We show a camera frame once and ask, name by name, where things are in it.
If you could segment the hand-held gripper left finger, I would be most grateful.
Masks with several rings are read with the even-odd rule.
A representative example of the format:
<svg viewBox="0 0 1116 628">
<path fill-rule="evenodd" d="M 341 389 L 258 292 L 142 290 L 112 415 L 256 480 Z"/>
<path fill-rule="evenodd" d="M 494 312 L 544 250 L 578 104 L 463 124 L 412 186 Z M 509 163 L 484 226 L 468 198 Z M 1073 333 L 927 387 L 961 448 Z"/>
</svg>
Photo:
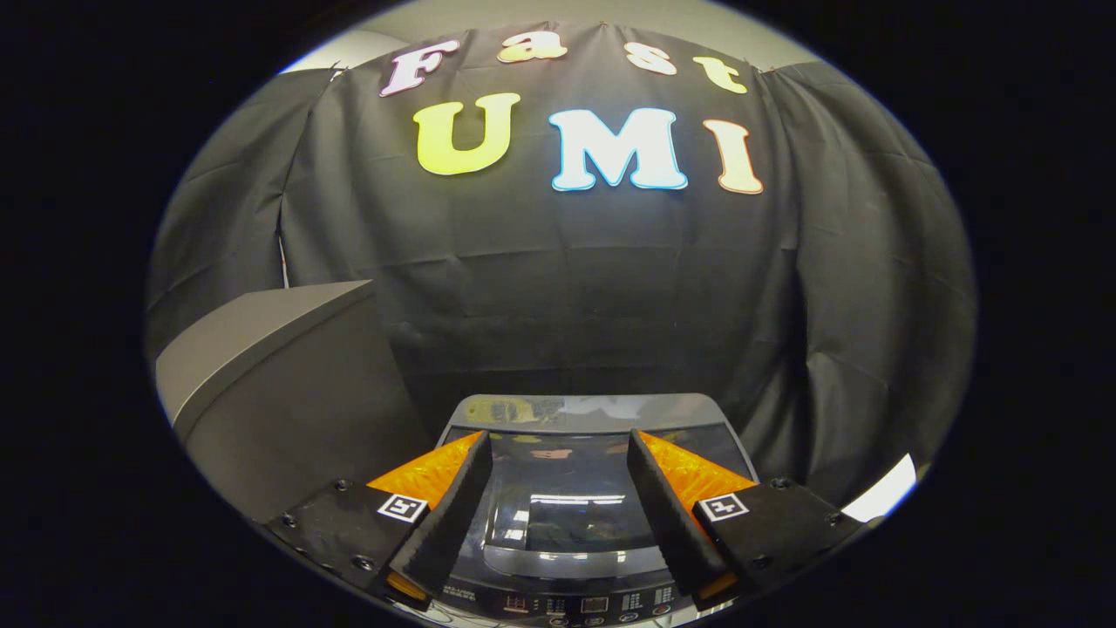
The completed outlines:
<svg viewBox="0 0 1116 628">
<path fill-rule="evenodd" d="M 376 480 L 328 481 L 264 528 L 343 584 L 426 611 L 456 564 L 492 468 L 490 433 L 474 432 Z"/>
</svg>

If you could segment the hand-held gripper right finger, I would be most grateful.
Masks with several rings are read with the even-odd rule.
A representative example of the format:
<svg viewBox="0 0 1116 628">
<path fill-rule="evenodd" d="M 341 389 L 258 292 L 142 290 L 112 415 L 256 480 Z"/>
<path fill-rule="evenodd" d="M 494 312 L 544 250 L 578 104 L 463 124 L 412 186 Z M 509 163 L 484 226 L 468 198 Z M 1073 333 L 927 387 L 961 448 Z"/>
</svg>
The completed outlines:
<svg viewBox="0 0 1116 628">
<path fill-rule="evenodd" d="M 641 429 L 631 429 L 627 468 L 667 570 L 699 611 L 775 592 L 872 529 L 796 481 L 748 480 Z"/>
</svg>

